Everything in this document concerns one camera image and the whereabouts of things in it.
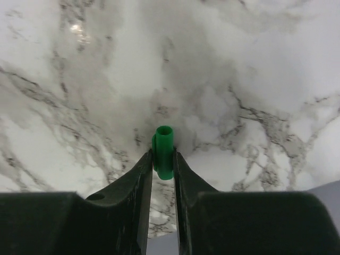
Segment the white marble surface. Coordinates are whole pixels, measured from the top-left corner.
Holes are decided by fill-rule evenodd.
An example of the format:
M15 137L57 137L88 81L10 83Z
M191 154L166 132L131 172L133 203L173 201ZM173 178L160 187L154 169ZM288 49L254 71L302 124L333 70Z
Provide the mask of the white marble surface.
M0 1L0 191L87 196L176 132L223 191L340 179L338 0ZM175 230L154 178L150 236Z

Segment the green plastic peg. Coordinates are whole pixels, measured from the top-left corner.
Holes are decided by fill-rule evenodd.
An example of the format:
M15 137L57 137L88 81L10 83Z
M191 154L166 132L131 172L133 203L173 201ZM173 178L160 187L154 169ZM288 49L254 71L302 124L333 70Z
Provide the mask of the green plastic peg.
M152 138L154 170L162 180L170 180L173 172L174 132L169 126L160 126Z

